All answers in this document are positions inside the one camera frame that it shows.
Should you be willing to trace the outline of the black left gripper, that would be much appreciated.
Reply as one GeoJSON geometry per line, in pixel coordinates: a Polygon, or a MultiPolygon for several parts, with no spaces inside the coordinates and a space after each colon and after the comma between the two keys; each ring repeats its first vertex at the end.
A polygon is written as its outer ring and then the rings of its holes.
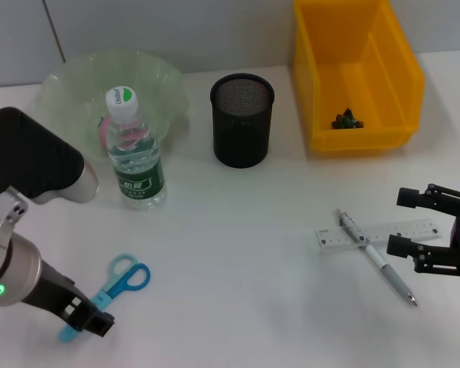
{"type": "Polygon", "coordinates": [[[105,311],[111,301],[109,297],[86,300],[71,279],[42,261],[34,288],[21,302],[67,319],[62,337],[76,337],[83,331],[103,337],[114,324],[114,317],[105,311]]]}

